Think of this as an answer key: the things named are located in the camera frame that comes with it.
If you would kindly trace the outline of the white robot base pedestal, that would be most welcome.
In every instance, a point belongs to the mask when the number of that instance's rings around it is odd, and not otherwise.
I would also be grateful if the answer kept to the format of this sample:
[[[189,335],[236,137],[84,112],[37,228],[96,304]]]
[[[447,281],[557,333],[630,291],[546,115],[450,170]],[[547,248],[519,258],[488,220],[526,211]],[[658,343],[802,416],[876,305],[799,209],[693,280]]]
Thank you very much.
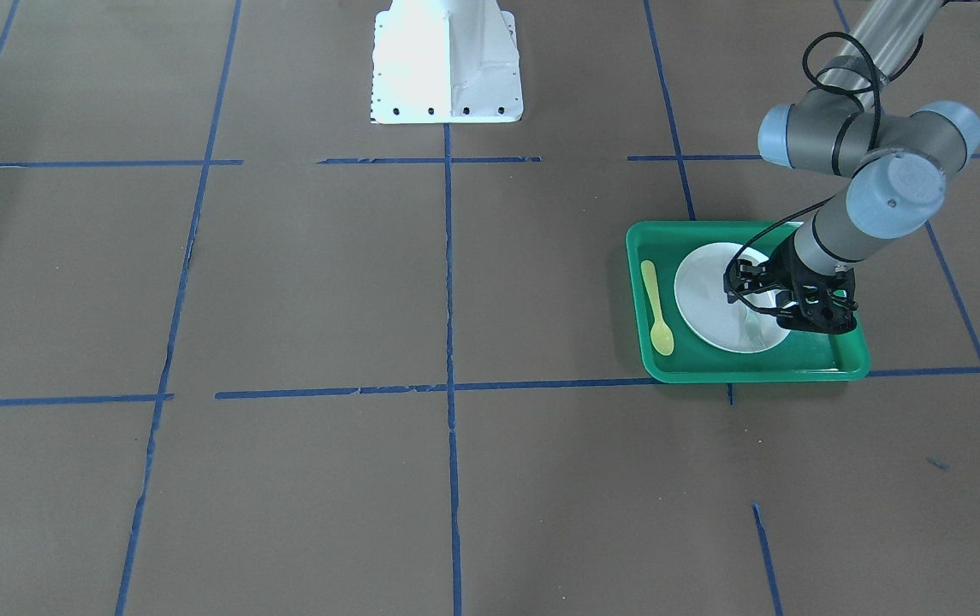
[[[520,43],[497,1],[393,1],[373,23],[370,121],[517,122]]]

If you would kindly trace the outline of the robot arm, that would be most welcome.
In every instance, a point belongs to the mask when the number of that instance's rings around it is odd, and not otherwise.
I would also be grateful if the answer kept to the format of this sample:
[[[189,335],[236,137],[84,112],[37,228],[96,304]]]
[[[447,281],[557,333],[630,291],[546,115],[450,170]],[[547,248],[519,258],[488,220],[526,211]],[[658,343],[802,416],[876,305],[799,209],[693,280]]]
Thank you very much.
[[[801,226],[753,264],[736,252],[722,275],[729,304],[786,330],[845,335],[858,326],[856,268],[915,233],[980,145],[980,120],[938,101],[890,115],[883,93],[923,49],[940,1],[873,1],[849,33],[814,38],[801,58],[810,89],[761,121],[763,160],[848,180],[796,213]]]

